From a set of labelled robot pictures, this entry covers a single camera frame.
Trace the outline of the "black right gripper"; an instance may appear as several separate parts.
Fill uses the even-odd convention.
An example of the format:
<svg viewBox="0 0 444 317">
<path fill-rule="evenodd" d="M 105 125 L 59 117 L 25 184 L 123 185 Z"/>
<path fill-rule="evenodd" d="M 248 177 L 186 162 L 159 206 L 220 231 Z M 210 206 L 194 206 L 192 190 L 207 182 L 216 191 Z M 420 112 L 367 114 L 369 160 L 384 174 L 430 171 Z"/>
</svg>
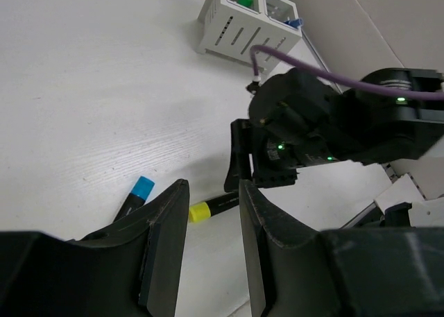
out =
<svg viewBox="0 0 444 317">
<path fill-rule="evenodd" d="M 272 188 L 292 185 L 297 170 L 330 162 L 364 162 L 364 145 L 351 135 L 354 124 L 346 108 L 354 91 L 344 93 L 307 72 L 291 69 L 261 83 L 251 99 L 248 120 L 230 124 L 230 164 L 224 192 L 239 189 L 240 180 Z M 255 140 L 251 148 L 251 128 Z"/>
</svg>

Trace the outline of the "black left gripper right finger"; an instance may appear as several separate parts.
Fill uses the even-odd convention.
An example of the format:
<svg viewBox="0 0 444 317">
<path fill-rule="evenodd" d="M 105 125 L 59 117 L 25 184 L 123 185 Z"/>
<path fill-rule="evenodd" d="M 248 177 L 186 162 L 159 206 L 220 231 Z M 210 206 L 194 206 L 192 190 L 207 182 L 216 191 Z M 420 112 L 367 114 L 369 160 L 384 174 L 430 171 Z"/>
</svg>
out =
<svg viewBox="0 0 444 317">
<path fill-rule="evenodd" d="M 442 316 L 442 228 L 316 231 L 239 184 L 254 316 Z"/>
</svg>

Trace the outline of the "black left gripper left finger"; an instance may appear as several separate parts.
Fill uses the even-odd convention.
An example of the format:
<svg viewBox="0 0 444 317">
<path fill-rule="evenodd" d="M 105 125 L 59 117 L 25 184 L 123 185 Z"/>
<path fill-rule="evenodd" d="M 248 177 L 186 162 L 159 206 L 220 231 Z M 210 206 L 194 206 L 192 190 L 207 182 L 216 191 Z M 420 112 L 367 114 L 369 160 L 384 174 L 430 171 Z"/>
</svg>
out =
<svg viewBox="0 0 444 317">
<path fill-rule="evenodd" d="M 2 316 L 173 316 L 189 209 L 176 180 L 80 240 L 1 233 Z"/>
</svg>

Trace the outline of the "yellow cap black highlighter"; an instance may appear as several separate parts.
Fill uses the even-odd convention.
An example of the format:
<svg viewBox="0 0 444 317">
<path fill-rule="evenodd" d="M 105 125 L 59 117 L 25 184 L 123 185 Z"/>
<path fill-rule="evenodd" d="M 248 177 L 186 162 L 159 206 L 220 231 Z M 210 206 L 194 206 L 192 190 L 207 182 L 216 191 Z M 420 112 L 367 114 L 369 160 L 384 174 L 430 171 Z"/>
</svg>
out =
<svg viewBox="0 0 444 317">
<path fill-rule="evenodd" d="M 189 208 L 189 222 L 205 221 L 238 205 L 239 193 L 236 191 L 207 199 Z"/>
</svg>

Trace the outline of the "clear blue cap marker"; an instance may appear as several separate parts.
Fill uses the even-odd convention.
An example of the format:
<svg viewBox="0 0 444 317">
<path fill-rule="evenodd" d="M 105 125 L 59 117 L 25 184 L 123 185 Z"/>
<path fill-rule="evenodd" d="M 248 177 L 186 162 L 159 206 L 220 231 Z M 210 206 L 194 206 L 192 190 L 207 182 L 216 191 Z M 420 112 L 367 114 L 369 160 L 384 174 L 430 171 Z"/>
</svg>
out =
<svg viewBox="0 0 444 317">
<path fill-rule="evenodd" d="M 304 26 L 303 18 L 288 19 L 284 23 L 294 29 L 300 29 L 301 27 Z"/>
</svg>

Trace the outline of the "green cap black highlighter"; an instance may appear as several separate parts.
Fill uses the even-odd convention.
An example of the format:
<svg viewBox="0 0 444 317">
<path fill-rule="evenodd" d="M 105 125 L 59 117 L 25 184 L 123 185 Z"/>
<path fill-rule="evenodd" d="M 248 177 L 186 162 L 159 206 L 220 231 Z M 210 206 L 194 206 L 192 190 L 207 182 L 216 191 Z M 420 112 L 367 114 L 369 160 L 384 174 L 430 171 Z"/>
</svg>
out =
<svg viewBox="0 0 444 317">
<path fill-rule="evenodd" d="M 241 6 L 251 8 L 253 6 L 253 0 L 236 0 Z"/>
</svg>

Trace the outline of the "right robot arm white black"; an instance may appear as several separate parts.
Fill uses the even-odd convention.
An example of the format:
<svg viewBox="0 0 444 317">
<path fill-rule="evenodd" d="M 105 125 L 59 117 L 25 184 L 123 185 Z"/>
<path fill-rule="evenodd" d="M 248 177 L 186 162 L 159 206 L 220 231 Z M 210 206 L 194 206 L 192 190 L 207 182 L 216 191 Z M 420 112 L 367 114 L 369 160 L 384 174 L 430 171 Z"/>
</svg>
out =
<svg viewBox="0 0 444 317">
<path fill-rule="evenodd" d="M 226 192 L 241 180 L 259 188 L 293 185 L 297 170 L 351 160 L 364 165 L 417 160 L 443 136 L 443 102 L 404 91 L 437 92 L 443 77 L 427 69 L 380 69 L 364 81 L 395 97 L 350 88 L 337 92 L 299 69 L 252 83 L 248 117 L 230 125 Z"/>
</svg>

